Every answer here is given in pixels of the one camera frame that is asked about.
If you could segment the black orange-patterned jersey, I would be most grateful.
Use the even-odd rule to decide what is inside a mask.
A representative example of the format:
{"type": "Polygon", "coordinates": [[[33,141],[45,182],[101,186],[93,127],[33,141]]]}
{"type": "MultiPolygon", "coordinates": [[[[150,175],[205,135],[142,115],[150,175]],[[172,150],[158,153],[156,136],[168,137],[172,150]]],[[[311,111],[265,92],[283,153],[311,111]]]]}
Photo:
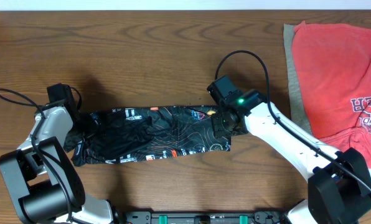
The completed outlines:
{"type": "Polygon", "coordinates": [[[73,152],[72,162],[77,167],[229,151],[233,136],[214,137],[210,117],[218,111],[218,106],[204,105],[96,111],[99,131],[84,139],[75,124],[63,149],[73,152]]]}

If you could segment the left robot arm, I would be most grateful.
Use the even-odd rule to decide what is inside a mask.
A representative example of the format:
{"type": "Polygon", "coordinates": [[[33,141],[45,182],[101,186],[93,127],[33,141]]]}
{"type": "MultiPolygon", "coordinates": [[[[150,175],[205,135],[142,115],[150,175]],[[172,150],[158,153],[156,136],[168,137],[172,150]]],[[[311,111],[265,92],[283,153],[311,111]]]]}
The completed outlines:
{"type": "Polygon", "coordinates": [[[22,223],[118,223],[107,200],[85,193],[63,147],[80,119],[73,88],[58,83],[47,88],[49,103],[36,107],[35,125],[14,151],[0,157],[0,171],[22,223]]]}

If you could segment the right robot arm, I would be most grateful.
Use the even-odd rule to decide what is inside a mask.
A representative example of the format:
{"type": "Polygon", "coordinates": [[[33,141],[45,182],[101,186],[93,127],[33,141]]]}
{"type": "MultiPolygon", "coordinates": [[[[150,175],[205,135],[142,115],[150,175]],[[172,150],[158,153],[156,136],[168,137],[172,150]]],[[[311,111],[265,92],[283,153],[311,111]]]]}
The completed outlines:
{"type": "Polygon", "coordinates": [[[371,176],[357,150],[342,152],[312,137],[265,95],[243,93],[226,76],[207,91],[218,105],[212,115],[216,138],[250,133],[280,153],[308,183],[308,197],[288,210],[282,223],[357,223],[371,210],[371,176]]]}

